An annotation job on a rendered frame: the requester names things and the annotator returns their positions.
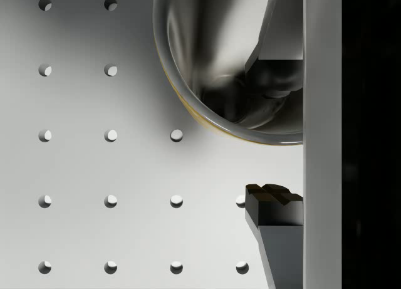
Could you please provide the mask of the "yellow bowl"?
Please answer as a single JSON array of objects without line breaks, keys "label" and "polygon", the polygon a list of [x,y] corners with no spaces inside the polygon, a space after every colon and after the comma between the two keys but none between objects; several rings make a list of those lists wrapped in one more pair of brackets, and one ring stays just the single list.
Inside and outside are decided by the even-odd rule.
[{"label": "yellow bowl", "polygon": [[303,87],[286,97],[252,94],[245,64],[268,0],[154,0],[157,53],[172,88],[206,127],[249,142],[303,142]]}]

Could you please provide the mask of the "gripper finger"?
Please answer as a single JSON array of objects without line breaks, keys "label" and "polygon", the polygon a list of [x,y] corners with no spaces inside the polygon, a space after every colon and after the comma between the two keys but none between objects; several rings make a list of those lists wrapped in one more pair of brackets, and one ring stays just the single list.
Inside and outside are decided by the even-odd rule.
[{"label": "gripper finger", "polygon": [[303,289],[303,198],[277,184],[248,184],[245,210],[268,288]]},{"label": "gripper finger", "polygon": [[286,97],[303,87],[303,0],[268,0],[245,73],[252,94]]}]

